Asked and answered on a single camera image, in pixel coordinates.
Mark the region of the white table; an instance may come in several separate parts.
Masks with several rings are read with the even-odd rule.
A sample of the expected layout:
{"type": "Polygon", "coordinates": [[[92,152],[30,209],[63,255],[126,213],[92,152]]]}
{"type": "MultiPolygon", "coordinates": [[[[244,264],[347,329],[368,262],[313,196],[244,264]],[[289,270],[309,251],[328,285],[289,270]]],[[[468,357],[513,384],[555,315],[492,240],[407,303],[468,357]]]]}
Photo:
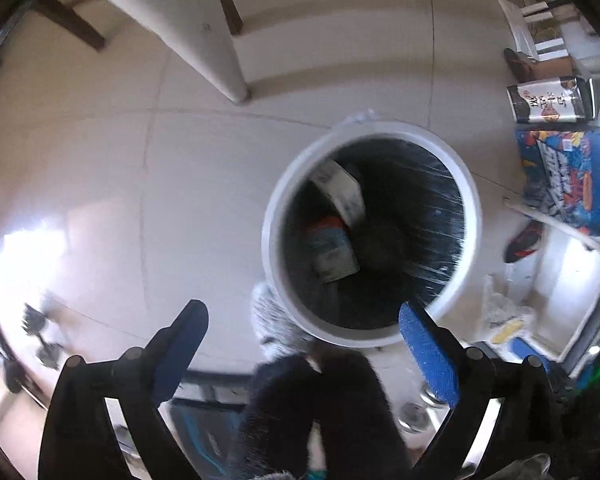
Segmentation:
{"type": "Polygon", "coordinates": [[[249,98],[221,0],[108,0],[156,34],[230,102],[249,98]]]}

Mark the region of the white plastic bag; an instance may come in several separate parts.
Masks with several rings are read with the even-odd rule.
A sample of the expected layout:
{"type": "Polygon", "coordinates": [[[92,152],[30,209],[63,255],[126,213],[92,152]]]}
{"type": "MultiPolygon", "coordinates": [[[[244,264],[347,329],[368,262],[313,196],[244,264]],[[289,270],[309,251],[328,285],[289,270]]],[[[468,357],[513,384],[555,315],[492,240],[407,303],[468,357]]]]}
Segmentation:
{"type": "Polygon", "coordinates": [[[497,347],[507,344],[532,330],[535,319],[535,310],[515,304],[496,290],[492,275],[484,278],[479,332],[485,342],[497,347]]]}

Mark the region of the dark wooden chair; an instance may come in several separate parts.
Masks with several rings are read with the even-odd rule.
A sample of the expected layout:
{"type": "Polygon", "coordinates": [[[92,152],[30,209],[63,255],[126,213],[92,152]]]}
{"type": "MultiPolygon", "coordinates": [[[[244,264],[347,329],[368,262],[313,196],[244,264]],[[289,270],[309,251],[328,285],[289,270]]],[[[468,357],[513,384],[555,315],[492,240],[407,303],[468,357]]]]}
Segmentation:
{"type": "MultiPolygon", "coordinates": [[[[68,3],[63,3],[60,0],[36,0],[32,10],[99,52],[106,47],[105,37],[74,10],[76,6],[87,1],[90,0],[72,0],[68,3]]],[[[237,10],[237,6],[235,6],[234,0],[220,0],[220,3],[230,34],[238,36],[244,28],[244,21],[237,10]]]]}

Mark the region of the small white carton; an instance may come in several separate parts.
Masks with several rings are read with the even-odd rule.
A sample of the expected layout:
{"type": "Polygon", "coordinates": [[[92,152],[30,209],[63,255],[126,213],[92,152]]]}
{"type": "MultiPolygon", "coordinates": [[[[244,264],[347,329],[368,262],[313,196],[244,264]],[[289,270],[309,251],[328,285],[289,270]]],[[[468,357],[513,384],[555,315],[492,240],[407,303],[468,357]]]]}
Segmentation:
{"type": "Polygon", "coordinates": [[[354,228],[364,219],[365,204],[358,181],[334,160],[325,160],[310,180],[332,203],[349,228],[354,228]]]}

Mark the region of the person's black fleece legs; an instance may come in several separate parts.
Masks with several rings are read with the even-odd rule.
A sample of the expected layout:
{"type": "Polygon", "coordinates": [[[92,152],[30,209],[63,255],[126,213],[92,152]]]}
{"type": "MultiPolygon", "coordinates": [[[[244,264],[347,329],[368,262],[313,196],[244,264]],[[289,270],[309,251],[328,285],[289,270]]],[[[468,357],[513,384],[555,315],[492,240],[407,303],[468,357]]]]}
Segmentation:
{"type": "Polygon", "coordinates": [[[260,365],[228,454],[227,479],[304,479],[309,438],[320,430],[329,479],[405,479],[412,464],[372,364],[326,350],[260,365]]]}

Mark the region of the red black slipper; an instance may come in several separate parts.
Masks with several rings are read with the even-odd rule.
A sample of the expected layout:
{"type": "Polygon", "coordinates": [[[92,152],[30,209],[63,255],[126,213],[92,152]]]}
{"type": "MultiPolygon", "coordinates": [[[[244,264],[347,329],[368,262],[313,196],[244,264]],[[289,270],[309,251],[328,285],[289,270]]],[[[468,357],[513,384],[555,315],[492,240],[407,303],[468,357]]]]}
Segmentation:
{"type": "Polygon", "coordinates": [[[537,252],[542,242],[543,232],[542,222],[529,220],[506,246],[504,262],[515,263],[537,252]]]}

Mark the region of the grey left slipper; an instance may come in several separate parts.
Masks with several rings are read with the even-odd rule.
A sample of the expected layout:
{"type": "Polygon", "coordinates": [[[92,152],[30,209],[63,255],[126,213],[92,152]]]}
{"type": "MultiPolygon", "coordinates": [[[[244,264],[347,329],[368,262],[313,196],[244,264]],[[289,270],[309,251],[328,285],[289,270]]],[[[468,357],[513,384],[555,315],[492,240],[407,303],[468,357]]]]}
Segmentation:
{"type": "Polygon", "coordinates": [[[310,352],[313,337],[288,316],[265,282],[253,287],[250,313],[254,336],[268,362],[310,352]]]}

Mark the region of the black and silver box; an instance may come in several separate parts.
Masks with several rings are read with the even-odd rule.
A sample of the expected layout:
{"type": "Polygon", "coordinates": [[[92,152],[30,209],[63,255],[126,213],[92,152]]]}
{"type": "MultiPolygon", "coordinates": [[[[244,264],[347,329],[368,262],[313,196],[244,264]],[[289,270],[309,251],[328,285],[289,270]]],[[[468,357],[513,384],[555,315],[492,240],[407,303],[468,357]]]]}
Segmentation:
{"type": "Polygon", "coordinates": [[[580,76],[514,84],[506,91],[517,124],[592,122],[600,111],[594,80],[580,76]]]}

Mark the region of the white round trash bin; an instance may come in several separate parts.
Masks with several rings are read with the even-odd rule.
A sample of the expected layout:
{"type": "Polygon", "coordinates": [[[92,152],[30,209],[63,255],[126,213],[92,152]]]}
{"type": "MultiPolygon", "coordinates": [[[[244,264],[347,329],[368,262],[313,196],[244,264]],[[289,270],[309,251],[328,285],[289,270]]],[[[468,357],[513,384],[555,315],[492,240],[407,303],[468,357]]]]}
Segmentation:
{"type": "Polygon", "coordinates": [[[407,122],[350,122],[280,177],[265,211],[262,262],[302,330],[337,346],[383,347],[400,338],[402,304],[433,318],[456,306],[481,231],[475,180],[449,144],[407,122]],[[361,187],[365,217],[354,228],[310,180],[327,159],[361,187]]]}

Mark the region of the blue printed carton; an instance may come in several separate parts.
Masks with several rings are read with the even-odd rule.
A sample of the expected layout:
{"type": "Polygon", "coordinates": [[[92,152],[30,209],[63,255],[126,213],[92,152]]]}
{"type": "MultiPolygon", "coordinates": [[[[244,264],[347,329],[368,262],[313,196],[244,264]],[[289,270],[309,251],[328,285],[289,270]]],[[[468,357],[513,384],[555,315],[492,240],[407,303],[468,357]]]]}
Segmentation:
{"type": "Polygon", "coordinates": [[[589,236],[600,235],[600,129],[515,132],[524,203],[589,236]]]}

